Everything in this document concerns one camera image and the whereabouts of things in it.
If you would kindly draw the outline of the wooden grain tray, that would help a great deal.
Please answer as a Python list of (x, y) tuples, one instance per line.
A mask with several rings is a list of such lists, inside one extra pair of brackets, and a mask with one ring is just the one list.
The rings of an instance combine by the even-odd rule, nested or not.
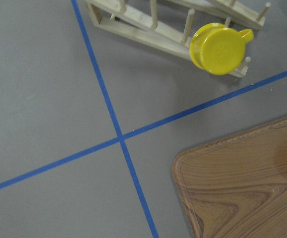
[(180, 153), (172, 175), (196, 238), (287, 238), (287, 117)]

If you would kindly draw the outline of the yellow cup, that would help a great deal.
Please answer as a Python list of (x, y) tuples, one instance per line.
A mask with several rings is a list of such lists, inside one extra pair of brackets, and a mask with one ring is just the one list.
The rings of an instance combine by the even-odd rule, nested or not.
[(241, 64), (246, 45), (253, 39), (251, 29), (237, 31), (221, 23), (209, 23), (193, 35), (189, 45), (190, 58), (201, 70), (226, 75)]

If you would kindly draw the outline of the wooden peg rack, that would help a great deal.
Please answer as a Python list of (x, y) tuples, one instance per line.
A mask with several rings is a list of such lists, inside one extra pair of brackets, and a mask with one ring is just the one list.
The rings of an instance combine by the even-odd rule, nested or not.
[[(180, 32), (158, 19), (155, 0), (149, 2), (150, 13), (140, 11), (125, 0), (86, 0), (84, 3), (94, 26), (191, 62), (189, 45), (202, 26), (221, 23), (237, 31), (260, 30), (271, 6), (267, 2), (261, 12), (255, 12), (237, 0), (174, 0), (173, 4), (188, 9), (184, 30)], [(244, 77), (250, 61), (250, 57), (244, 56), (241, 64), (228, 74)]]

